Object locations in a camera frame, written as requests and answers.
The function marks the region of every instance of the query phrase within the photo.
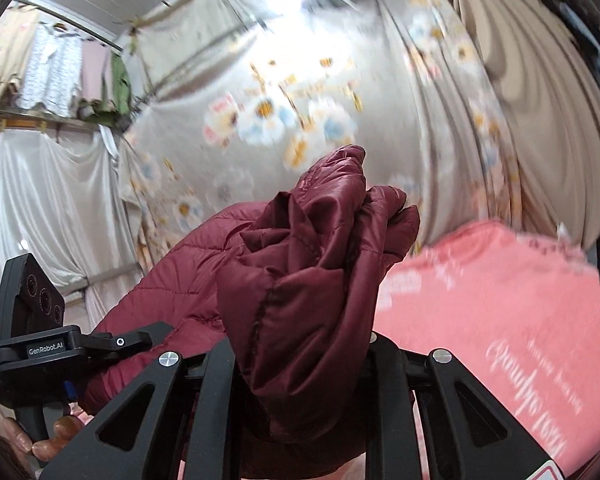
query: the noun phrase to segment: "green cloth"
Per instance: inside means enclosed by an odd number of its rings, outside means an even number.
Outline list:
[[[128,115],[131,111],[131,82],[126,66],[118,54],[111,56],[111,70],[113,72],[113,104],[121,115]]]

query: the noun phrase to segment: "pink blanket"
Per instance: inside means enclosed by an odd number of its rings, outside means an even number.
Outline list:
[[[600,282],[581,251],[468,224],[394,266],[374,330],[457,355],[567,476],[600,450]]]

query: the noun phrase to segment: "screw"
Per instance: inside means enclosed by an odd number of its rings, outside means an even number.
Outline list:
[[[433,352],[433,359],[435,362],[444,365],[451,361],[452,355],[449,350],[438,348],[436,351]]]
[[[176,352],[165,352],[158,358],[158,362],[162,366],[173,366],[180,360],[180,357]]]

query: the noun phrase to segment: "clothes rod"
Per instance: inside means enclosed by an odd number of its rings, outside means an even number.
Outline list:
[[[63,16],[59,12],[55,12],[54,10],[48,9],[47,7],[43,7],[39,4],[35,4],[34,2],[32,2],[30,0],[13,0],[13,1],[18,2],[20,4],[37,7],[42,12],[46,12],[47,14],[50,14],[51,16],[53,16],[54,18],[57,18],[58,20],[63,20],[64,22],[67,22],[72,27],[79,28],[81,31],[86,32],[90,36],[93,36],[96,40],[101,41],[102,43],[108,44],[111,48],[115,48],[119,52],[122,51],[122,49],[119,46],[117,46],[115,43],[113,43],[112,41],[109,41],[106,38],[103,38],[101,35],[93,32],[92,30],[89,30],[87,27],[85,27],[84,25],[81,25],[78,22],[74,22],[74,20],[72,20],[72,19],[70,19],[66,16]]]

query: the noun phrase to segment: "finger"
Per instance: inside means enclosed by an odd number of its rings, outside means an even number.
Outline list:
[[[16,446],[23,453],[28,453],[31,451],[33,442],[31,441],[29,435],[27,435],[22,429],[20,424],[8,416],[3,420],[2,426],[4,428],[4,433],[14,446]]]
[[[82,428],[84,428],[82,421],[73,415],[61,416],[54,423],[54,433],[65,440],[71,440]]]
[[[64,438],[52,438],[51,440],[40,440],[33,445],[33,456],[42,462],[49,462],[64,446],[69,443]]]

